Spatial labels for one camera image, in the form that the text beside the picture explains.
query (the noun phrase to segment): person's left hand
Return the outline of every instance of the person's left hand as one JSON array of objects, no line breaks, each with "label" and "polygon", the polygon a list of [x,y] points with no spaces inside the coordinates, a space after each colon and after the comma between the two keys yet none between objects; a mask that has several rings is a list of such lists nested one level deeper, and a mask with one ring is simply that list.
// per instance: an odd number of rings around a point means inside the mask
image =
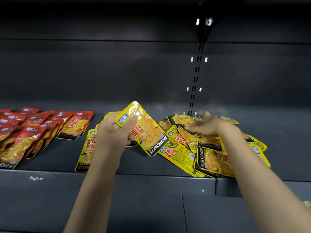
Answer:
[{"label": "person's left hand", "polygon": [[109,169],[115,173],[119,168],[120,158],[126,145],[134,140],[131,130],[137,124],[137,116],[130,117],[122,128],[115,123],[116,116],[117,114],[109,116],[97,127],[90,169],[96,166]]}]

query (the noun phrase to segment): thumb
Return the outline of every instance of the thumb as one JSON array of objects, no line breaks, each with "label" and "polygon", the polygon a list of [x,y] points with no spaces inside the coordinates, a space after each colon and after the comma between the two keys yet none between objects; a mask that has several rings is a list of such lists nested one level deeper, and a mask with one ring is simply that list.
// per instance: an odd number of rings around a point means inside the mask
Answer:
[{"label": "thumb", "polygon": [[185,129],[190,132],[202,133],[202,125],[201,126],[194,126],[194,125],[187,125]]},{"label": "thumb", "polygon": [[129,134],[136,124],[137,124],[137,116],[133,115],[125,122],[125,124],[120,129],[126,134]]}]

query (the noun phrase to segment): blue label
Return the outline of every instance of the blue label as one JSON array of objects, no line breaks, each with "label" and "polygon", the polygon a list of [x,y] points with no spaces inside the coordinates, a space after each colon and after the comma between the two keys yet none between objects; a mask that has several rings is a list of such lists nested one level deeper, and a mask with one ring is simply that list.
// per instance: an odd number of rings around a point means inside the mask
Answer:
[{"label": "blue label", "polygon": [[257,154],[260,154],[259,150],[257,149],[256,146],[253,146],[253,150],[257,153]]},{"label": "blue label", "polygon": [[166,145],[163,146],[163,147],[160,149],[160,152],[163,153],[163,152],[165,151],[166,147],[167,147]]},{"label": "blue label", "polygon": [[124,123],[124,122],[127,120],[127,118],[128,118],[128,115],[125,114],[125,115],[122,116],[122,118],[120,118],[120,119],[118,120],[118,122],[122,124],[122,123]]}]

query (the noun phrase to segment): forearm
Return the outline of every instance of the forearm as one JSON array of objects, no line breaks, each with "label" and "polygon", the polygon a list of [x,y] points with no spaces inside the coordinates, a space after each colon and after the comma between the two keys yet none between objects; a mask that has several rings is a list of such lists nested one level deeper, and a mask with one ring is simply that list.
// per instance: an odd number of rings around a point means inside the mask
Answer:
[{"label": "forearm", "polygon": [[244,199],[262,232],[309,232],[311,213],[250,148],[240,131],[220,134]]},{"label": "forearm", "polygon": [[106,231],[114,180],[115,173],[90,167],[64,233]]}]

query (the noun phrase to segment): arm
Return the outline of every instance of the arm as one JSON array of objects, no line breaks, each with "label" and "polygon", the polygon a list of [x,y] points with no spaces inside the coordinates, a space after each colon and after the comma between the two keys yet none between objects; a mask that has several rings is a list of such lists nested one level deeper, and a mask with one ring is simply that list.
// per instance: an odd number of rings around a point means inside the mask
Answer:
[{"label": "arm", "polygon": [[230,158],[237,182],[262,232],[310,232],[311,211],[250,148],[234,125],[208,112],[200,127],[190,131],[218,134]]},{"label": "arm", "polygon": [[92,164],[80,188],[64,233],[106,232],[115,173],[126,144],[134,138],[130,130],[137,123],[131,117],[119,128],[115,116],[97,129]]}]

